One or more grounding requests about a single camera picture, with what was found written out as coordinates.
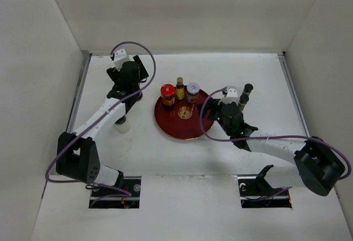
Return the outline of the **yellow label oil bottle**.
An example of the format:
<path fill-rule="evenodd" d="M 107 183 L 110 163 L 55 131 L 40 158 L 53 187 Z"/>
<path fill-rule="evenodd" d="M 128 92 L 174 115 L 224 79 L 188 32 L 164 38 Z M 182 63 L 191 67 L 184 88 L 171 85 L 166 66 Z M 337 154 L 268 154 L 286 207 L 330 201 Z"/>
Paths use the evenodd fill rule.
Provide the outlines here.
<path fill-rule="evenodd" d="M 184 81 L 182 77 L 178 77 L 176 81 L 176 98 L 178 100 L 184 99 Z"/>

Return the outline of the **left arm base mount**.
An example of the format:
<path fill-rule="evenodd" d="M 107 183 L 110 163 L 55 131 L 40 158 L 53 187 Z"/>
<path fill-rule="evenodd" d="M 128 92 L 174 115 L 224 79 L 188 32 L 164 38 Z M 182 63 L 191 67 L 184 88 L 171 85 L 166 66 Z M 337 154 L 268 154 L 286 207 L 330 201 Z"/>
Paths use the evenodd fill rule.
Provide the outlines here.
<path fill-rule="evenodd" d="M 124 177 L 122 187 L 118 190 L 113 186 L 99 186 L 89 184 L 85 188 L 90 190 L 90 209 L 138 209 L 141 196 L 140 176 Z"/>

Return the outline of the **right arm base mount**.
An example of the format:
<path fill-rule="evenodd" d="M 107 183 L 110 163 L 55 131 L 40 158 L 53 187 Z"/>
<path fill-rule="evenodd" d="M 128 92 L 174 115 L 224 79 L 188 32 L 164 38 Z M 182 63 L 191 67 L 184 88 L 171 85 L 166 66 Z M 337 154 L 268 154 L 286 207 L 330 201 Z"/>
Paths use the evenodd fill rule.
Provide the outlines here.
<path fill-rule="evenodd" d="M 273 167 L 267 165 L 257 174 L 237 176 L 242 208 L 292 208 L 291 187 L 273 188 L 265 180 Z"/>

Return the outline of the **white lid sauce jar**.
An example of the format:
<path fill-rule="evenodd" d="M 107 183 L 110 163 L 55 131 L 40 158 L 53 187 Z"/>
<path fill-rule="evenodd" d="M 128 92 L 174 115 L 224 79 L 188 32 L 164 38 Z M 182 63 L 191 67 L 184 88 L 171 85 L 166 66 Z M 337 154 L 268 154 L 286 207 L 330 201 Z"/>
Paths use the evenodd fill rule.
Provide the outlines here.
<path fill-rule="evenodd" d="M 200 87 L 197 83 L 191 82 L 186 86 L 186 100 L 189 103 L 196 103 L 199 97 Z"/>

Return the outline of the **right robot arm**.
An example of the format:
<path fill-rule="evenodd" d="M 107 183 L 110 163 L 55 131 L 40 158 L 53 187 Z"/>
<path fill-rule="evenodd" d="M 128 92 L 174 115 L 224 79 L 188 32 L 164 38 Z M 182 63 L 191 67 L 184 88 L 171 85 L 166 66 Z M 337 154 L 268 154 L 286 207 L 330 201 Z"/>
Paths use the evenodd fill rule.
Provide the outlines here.
<path fill-rule="evenodd" d="M 346 179 L 352 167 L 346 157 L 319 137 L 298 135 L 273 136 L 245 123 L 235 101 L 207 98 L 198 106 L 199 118 L 217 122 L 238 149 L 262 153 L 290 164 L 276 168 L 267 165 L 253 179 L 261 194 L 274 189 L 306 187 L 319 196 L 327 196 L 334 185 Z"/>

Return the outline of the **red lid sauce jar front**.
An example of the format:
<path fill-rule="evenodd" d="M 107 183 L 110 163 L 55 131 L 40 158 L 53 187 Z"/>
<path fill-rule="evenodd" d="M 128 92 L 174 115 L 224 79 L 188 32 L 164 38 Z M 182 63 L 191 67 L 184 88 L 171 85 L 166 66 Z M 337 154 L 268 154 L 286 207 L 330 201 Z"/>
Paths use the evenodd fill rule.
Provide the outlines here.
<path fill-rule="evenodd" d="M 172 108 L 175 105 L 175 86 L 171 84 L 164 84 L 161 86 L 162 104 L 166 108 Z"/>

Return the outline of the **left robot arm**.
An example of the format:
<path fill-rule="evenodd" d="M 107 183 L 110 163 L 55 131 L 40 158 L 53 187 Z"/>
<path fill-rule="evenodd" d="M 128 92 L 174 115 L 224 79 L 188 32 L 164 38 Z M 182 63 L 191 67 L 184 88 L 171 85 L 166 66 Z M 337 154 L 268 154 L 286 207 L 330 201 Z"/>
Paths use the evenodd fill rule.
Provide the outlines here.
<path fill-rule="evenodd" d="M 124 189 L 124 174 L 101 164 L 97 140 L 114 124 L 124 122 L 126 114 L 142 98 L 140 84 L 146 81 L 148 72 L 137 55 L 114 57 L 114 66 L 106 71 L 114 85 L 103 104 L 75 132 L 59 136 L 56 173 L 85 184 L 104 184 L 111 196 L 118 196 Z"/>

